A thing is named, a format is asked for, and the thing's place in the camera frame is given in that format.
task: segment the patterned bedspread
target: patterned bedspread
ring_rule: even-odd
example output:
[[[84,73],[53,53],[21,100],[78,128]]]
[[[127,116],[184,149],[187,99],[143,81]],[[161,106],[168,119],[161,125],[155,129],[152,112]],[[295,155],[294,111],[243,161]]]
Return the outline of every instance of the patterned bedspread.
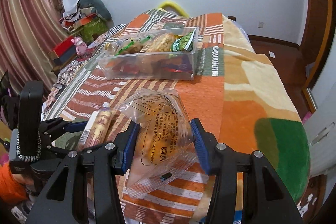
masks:
[[[148,30],[199,27],[203,47],[199,51],[194,81],[110,80],[92,58],[66,87],[47,119],[88,119],[102,106],[114,107],[141,88],[176,89],[189,118],[198,117],[205,130],[236,151],[261,150],[272,163],[293,199],[303,195],[309,175],[307,138],[297,111],[265,55],[255,54],[244,35],[221,14],[183,18],[155,9],[130,22],[108,41]],[[129,119],[115,112],[106,141],[128,126]],[[56,141],[71,148],[70,135]],[[207,213],[214,184],[194,163],[179,178],[143,199],[132,199],[123,176],[117,179],[119,197],[126,217],[144,223],[188,223]],[[238,176],[236,211],[242,209],[242,176]]]

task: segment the orange sleeve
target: orange sleeve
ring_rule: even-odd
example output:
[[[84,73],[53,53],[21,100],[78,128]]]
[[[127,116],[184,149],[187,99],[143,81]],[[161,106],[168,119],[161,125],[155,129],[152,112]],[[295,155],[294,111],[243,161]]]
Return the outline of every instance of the orange sleeve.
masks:
[[[8,163],[0,167],[0,197],[11,206],[27,199],[25,187],[14,180]]]

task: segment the striped curtain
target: striped curtain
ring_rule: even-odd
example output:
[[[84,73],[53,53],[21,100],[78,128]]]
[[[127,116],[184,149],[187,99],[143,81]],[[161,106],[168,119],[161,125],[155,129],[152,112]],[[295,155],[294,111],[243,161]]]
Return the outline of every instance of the striped curtain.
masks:
[[[58,19],[54,0],[0,0],[0,72],[16,92],[41,80],[46,96],[56,82],[48,52],[67,36]]]

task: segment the pink toy figure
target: pink toy figure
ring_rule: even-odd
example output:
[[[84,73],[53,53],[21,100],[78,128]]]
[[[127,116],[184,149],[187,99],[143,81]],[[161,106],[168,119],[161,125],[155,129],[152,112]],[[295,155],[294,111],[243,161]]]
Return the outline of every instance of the pink toy figure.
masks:
[[[71,39],[71,42],[75,44],[78,56],[83,56],[86,53],[87,44],[85,44],[81,37],[75,37],[75,39]]]

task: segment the plastic storage container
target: plastic storage container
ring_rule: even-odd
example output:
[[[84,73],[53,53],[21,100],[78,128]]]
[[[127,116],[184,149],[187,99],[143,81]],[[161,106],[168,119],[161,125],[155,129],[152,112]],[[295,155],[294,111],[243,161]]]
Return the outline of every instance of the plastic storage container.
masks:
[[[158,37],[164,33],[187,35],[195,30],[191,52],[142,52],[115,56],[117,48],[126,38]],[[97,62],[106,78],[110,79],[181,79],[193,80],[197,56],[202,43],[198,42],[199,28],[175,28],[135,33],[111,42]]]

